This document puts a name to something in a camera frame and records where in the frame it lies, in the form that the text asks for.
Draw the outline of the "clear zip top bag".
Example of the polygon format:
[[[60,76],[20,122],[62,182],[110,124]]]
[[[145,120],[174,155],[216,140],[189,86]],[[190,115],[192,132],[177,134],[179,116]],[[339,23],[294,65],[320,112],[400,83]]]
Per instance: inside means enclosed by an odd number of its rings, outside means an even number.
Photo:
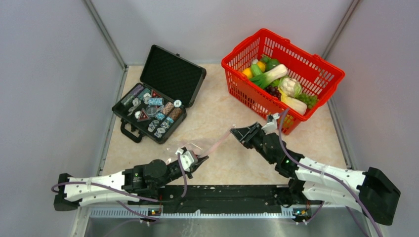
[[[217,148],[225,142],[225,140],[231,134],[230,130],[232,128],[236,128],[236,124],[229,126],[228,129],[219,138],[199,138],[189,141],[181,140],[174,145],[166,147],[166,158],[164,159],[165,163],[169,164],[170,162],[174,161],[177,158],[177,149],[183,147],[185,147],[187,150],[192,150],[199,158],[203,157],[204,155],[208,156],[212,152],[216,151]]]

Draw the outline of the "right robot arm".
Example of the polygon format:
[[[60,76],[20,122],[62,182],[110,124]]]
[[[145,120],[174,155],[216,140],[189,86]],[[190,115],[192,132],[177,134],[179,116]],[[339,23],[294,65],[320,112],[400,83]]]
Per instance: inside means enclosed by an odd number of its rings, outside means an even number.
[[[276,121],[256,122],[230,133],[247,149],[255,149],[281,176],[289,178],[290,198],[295,203],[324,201],[362,212],[381,225],[393,224],[400,190],[379,169],[367,171],[337,168],[295,153],[280,140]]]

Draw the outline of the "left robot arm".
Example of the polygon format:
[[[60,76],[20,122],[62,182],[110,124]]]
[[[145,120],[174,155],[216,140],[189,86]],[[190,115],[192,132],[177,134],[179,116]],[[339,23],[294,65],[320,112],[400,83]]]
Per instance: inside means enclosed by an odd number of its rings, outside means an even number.
[[[56,193],[53,207],[56,211],[71,211],[112,201],[153,204],[159,202],[159,190],[163,186],[179,178],[190,178],[207,159],[186,151],[171,163],[155,159],[106,176],[76,178],[62,173],[51,188]]]

